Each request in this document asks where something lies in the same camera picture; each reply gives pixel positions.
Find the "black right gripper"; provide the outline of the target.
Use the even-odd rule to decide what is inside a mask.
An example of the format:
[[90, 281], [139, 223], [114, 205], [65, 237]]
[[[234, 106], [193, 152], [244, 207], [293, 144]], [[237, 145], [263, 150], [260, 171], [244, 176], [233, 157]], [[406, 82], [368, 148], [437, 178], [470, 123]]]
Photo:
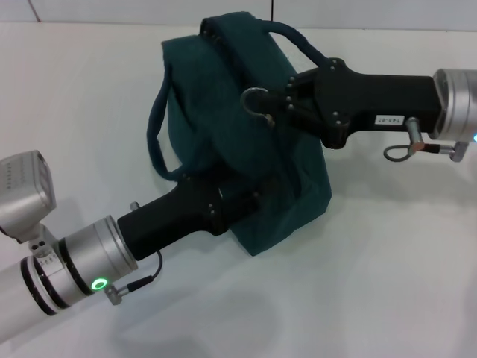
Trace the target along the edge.
[[[313, 100], [311, 110], [292, 104]], [[407, 131], [414, 117], [420, 128], [432, 132], [443, 105], [429, 76], [365, 75], [348, 68], [341, 59], [288, 78], [283, 90], [262, 95], [265, 114], [300, 130], [321, 130], [323, 145], [343, 148], [359, 131]]]

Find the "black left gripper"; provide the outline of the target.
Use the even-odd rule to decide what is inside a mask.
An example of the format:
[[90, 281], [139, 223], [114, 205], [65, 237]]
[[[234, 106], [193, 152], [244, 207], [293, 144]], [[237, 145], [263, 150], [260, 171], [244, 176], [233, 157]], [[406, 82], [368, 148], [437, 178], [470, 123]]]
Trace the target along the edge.
[[117, 224], [134, 259], [143, 260], [190, 233], [221, 235], [260, 206], [255, 189], [222, 186], [220, 194], [208, 181], [184, 179], [168, 194], [120, 217]]

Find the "teal blue insulated bag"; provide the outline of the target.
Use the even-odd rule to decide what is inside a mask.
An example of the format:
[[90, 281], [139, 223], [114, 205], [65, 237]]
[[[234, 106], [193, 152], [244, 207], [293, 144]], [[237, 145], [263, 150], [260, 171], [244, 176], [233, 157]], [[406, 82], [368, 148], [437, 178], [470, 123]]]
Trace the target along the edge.
[[258, 193], [259, 209], [229, 225], [253, 256], [324, 214], [332, 197], [321, 141], [283, 112], [257, 114], [252, 88], [280, 91], [295, 75], [274, 34], [315, 65], [329, 62], [289, 25], [248, 12], [206, 18], [199, 34], [162, 43], [165, 74], [146, 132], [162, 178], [204, 175], [226, 198]]

